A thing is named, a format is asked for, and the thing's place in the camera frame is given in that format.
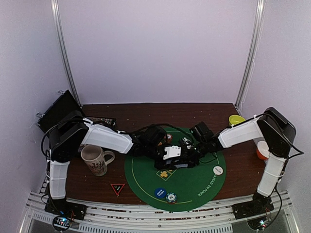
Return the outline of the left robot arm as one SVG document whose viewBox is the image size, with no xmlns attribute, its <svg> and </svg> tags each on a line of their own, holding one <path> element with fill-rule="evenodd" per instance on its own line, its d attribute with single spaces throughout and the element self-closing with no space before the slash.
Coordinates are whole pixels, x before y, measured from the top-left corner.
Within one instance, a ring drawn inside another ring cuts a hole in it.
<svg viewBox="0 0 311 233">
<path fill-rule="evenodd" d="M 134 133 L 117 131 L 95 123 L 80 112 L 72 111 L 50 126 L 44 135 L 49 140 L 51 208 L 60 216 L 70 211 L 66 199 L 68 167 L 73 157 L 83 149 L 108 149 L 121 154 L 160 157 L 159 143 L 166 138 L 165 130 L 151 125 Z"/>
</svg>

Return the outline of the red poker chip stack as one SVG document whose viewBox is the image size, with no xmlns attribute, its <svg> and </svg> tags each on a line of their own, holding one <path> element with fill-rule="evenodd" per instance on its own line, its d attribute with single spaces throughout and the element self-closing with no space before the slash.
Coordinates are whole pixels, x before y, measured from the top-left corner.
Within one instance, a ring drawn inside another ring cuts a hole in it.
<svg viewBox="0 0 311 233">
<path fill-rule="evenodd" d="M 171 134 L 167 134 L 167 142 L 168 143 L 171 143 L 172 142 L 172 139 L 173 139 L 173 136 Z"/>
</svg>

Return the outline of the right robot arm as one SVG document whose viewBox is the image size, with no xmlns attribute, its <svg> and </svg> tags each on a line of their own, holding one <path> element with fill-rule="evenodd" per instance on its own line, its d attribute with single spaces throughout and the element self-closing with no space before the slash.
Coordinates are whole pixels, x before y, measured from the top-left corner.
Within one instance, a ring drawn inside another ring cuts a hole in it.
<svg viewBox="0 0 311 233">
<path fill-rule="evenodd" d="M 218 152 L 234 145 L 258 139 L 258 157 L 267 161 L 262 179 L 253 194 L 252 200 L 236 204 L 233 209 L 242 214 L 260 214 L 271 206 L 271 194 L 284 174 L 290 150 L 296 136 L 294 125 L 274 107 L 267 108 L 262 114 L 231 125 L 218 133 L 213 133 L 201 122 L 191 128 L 198 144 L 189 157 L 198 161 L 206 153 Z"/>
</svg>

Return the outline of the blue poker chip stack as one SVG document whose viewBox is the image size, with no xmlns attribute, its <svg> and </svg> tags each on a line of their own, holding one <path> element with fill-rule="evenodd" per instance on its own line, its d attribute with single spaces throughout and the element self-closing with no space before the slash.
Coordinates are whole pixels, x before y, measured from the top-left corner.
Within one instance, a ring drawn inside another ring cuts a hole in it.
<svg viewBox="0 0 311 233">
<path fill-rule="evenodd" d="M 169 204 L 174 204 L 177 201 L 177 195 L 173 192 L 170 192 L 166 195 L 166 201 Z"/>
</svg>

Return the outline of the blue playing card deck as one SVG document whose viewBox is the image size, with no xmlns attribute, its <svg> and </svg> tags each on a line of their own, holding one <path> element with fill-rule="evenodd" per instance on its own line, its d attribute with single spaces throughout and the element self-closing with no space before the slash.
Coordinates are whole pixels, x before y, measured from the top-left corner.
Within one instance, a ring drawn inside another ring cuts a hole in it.
<svg viewBox="0 0 311 233">
<path fill-rule="evenodd" d="M 173 167 L 175 169 L 179 169 L 179 168 L 188 168 L 189 164 L 176 164 L 176 165 L 173 165 Z"/>
</svg>

